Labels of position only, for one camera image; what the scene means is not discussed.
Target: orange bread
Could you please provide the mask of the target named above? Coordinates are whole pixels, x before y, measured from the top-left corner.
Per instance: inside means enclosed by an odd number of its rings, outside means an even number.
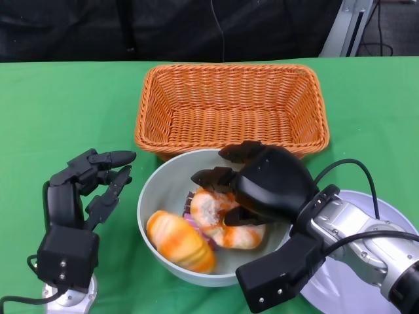
[[[208,243],[175,214],[155,212],[147,222],[147,236],[162,256],[186,270],[210,273],[215,268],[215,255]]]

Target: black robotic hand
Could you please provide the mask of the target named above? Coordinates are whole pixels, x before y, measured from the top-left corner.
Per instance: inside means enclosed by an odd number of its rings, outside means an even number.
[[[202,170],[192,181],[206,190],[232,192],[240,207],[228,212],[225,224],[264,224],[288,218],[294,223],[302,208],[319,192],[302,162],[281,147],[246,141],[220,150],[224,159],[244,164]]]
[[[86,292],[98,265],[99,236],[92,231],[104,223],[119,202],[119,194],[132,181],[135,152],[98,154],[90,149],[70,160],[68,167],[44,184],[46,235],[37,252],[36,274],[45,283],[65,290]],[[122,167],[118,172],[112,168]],[[81,196],[99,185],[109,186],[87,205],[84,220]]]
[[[206,190],[235,195],[240,206],[226,214],[226,225],[278,219],[294,225],[290,240],[279,250],[236,270],[250,310],[259,313],[294,298],[324,263],[323,240],[308,224],[338,188],[320,192],[304,164],[281,147],[246,141],[225,147],[219,155],[244,166],[238,172],[228,167],[202,170],[191,179]]]

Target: white plate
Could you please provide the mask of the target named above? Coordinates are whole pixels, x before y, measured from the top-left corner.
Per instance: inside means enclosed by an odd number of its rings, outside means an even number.
[[[339,196],[374,216],[370,195],[342,190]],[[380,218],[390,220],[407,232],[418,234],[414,226],[397,209],[378,200]],[[326,262],[303,288],[301,294],[324,314],[400,314],[380,293],[378,287],[363,282],[342,262],[327,258]]]

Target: metal bracket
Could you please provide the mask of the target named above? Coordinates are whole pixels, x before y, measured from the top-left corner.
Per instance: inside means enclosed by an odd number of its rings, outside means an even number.
[[[357,0],[344,0],[342,11],[354,13]]]
[[[57,293],[57,288],[44,285],[43,298],[49,298]],[[78,314],[88,313],[98,295],[98,282],[95,275],[90,280],[87,294],[68,290],[56,301],[45,305],[46,314]]]

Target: white bowl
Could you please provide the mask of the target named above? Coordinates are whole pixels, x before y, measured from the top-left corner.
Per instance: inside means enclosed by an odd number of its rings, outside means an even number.
[[[160,166],[145,183],[139,196],[137,219],[141,235],[147,246],[170,272],[178,278],[205,287],[224,287],[237,283],[237,267],[279,249],[289,233],[290,223],[278,221],[268,226],[264,241],[254,250],[226,250],[215,252],[217,267],[212,274],[195,273],[176,266],[166,260],[147,239],[145,226],[151,215],[163,209],[182,215],[187,195],[198,187],[191,176],[203,169],[216,166],[239,170],[241,165],[232,164],[218,155],[218,149],[203,149],[182,154]]]

